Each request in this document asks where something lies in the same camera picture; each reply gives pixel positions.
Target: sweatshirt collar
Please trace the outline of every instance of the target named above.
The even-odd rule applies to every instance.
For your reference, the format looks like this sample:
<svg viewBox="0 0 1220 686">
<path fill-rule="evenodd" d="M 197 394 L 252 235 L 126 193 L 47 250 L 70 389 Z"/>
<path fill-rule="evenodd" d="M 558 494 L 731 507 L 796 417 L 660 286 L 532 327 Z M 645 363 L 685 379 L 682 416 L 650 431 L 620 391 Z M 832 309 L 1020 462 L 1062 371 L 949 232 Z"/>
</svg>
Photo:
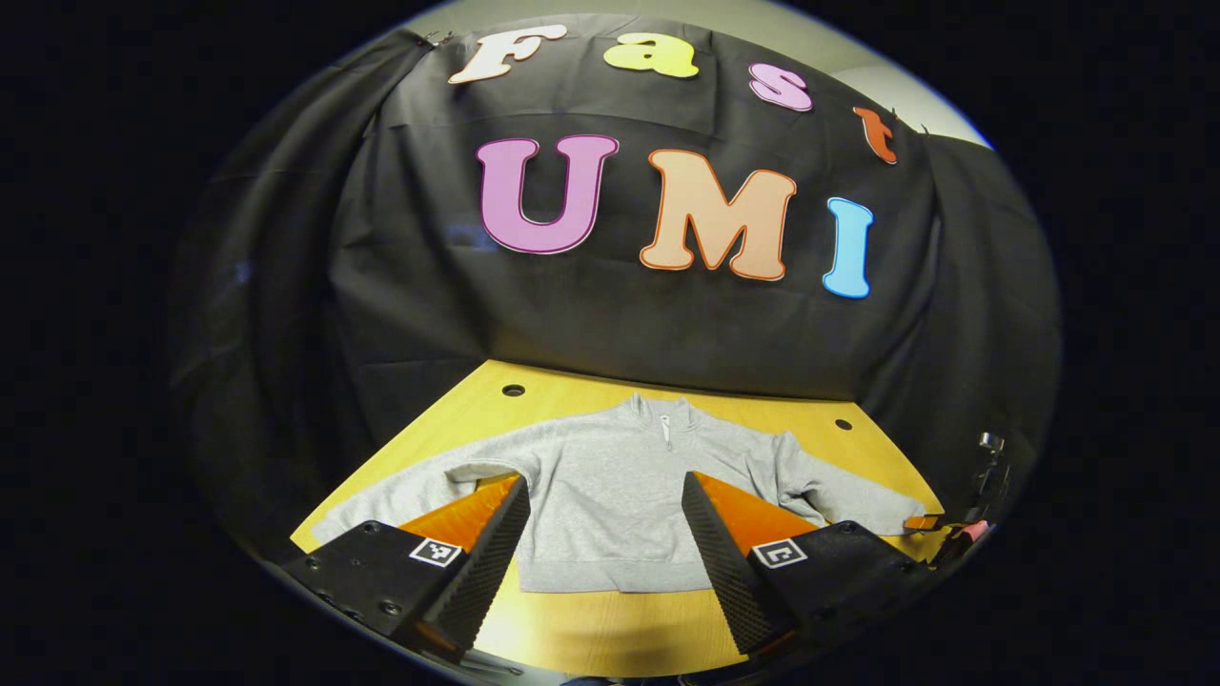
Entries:
<svg viewBox="0 0 1220 686">
<path fill-rule="evenodd" d="M 675 402 L 645 400 L 639 397 L 639 393 L 632 393 L 625 406 L 632 416 L 645 425 L 660 424 L 661 415 L 667 415 L 670 426 L 676 431 L 693 430 L 703 415 L 686 398 L 678 398 Z"/>
</svg>

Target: wooden table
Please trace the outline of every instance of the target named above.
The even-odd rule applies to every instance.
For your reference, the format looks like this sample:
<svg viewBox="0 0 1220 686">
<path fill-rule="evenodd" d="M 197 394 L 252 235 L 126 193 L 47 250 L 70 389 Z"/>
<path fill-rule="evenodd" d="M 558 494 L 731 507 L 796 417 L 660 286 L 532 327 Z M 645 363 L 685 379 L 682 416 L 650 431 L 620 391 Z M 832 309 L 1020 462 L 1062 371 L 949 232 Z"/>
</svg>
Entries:
<svg viewBox="0 0 1220 686">
<path fill-rule="evenodd" d="M 525 394 L 510 397 L 505 386 Z M 597 413 L 632 393 L 692 405 L 758 431 L 791 431 L 806 453 L 910 496 L 927 511 L 941 504 L 902 452 L 854 403 L 741 398 L 610 381 L 488 361 L 421 414 L 293 533 L 309 532 L 336 504 L 409 465 L 460 446 L 565 415 Z M 850 428 L 836 424 L 843 420 Z M 915 559 L 930 559 L 944 532 L 883 537 Z M 522 593 L 516 563 L 483 621 L 475 648 L 543 669 L 598 676 L 687 674 L 744 662 L 711 590 L 681 593 Z"/>
</svg>

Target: letter m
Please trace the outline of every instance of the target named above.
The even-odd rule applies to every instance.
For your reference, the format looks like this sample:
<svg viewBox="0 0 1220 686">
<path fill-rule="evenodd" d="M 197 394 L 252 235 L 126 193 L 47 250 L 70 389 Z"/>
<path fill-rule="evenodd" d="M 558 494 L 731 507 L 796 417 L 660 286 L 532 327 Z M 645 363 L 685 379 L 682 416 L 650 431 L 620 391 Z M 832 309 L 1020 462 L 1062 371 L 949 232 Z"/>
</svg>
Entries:
<svg viewBox="0 0 1220 686">
<path fill-rule="evenodd" d="M 653 244 L 639 251 L 642 262 L 661 270 L 694 264 L 694 253 L 686 247 L 689 223 L 708 269 L 717 269 L 741 237 L 742 249 L 728 262 L 733 273 L 760 281 L 783 278 L 783 220 L 788 199 L 797 194 L 795 182 L 759 170 L 728 201 L 703 155 L 656 150 L 648 161 L 661 172 L 661 209 Z"/>
</svg>

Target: ridged surface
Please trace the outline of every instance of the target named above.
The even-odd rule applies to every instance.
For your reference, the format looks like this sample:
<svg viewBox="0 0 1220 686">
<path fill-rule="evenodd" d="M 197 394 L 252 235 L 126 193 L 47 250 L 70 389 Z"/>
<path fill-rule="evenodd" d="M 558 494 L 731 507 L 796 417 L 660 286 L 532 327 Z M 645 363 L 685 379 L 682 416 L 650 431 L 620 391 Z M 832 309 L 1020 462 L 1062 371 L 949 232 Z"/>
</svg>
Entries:
<svg viewBox="0 0 1220 686">
<path fill-rule="evenodd" d="M 703 488 L 689 476 L 682 489 L 682 509 L 737 649 L 749 654 L 761 648 L 776 635 L 776 627 L 767 620 L 745 581 L 745 575 L 753 574 L 753 570 L 737 551 L 723 524 L 716 519 Z"/>
<path fill-rule="evenodd" d="M 475 644 L 478 629 L 504 581 L 504 572 L 529 519 L 529 493 L 525 482 L 517 482 L 514 489 L 516 492 L 509 496 L 503 513 L 497 514 L 486 535 L 475 544 L 470 563 L 438 599 L 436 616 L 428 613 L 428 623 L 465 651 Z"/>
</svg>

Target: gray sweatshirt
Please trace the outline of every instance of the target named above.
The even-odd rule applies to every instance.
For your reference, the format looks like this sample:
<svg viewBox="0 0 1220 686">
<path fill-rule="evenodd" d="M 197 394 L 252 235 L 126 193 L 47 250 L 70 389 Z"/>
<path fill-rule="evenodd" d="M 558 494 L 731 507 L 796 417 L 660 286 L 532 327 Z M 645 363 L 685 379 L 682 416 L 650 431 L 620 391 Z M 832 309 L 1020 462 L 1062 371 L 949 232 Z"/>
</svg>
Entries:
<svg viewBox="0 0 1220 686">
<path fill-rule="evenodd" d="M 819 460 L 795 437 L 762 433 L 639 394 L 605 411 L 543 421 L 412 465 L 336 505 L 314 527 L 327 543 L 368 519 L 394 526 L 510 471 L 532 514 L 516 560 L 526 592 L 710 588 L 682 514 L 682 482 L 702 471 L 810 524 L 853 520 L 904 533 L 922 503 Z"/>
</svg>

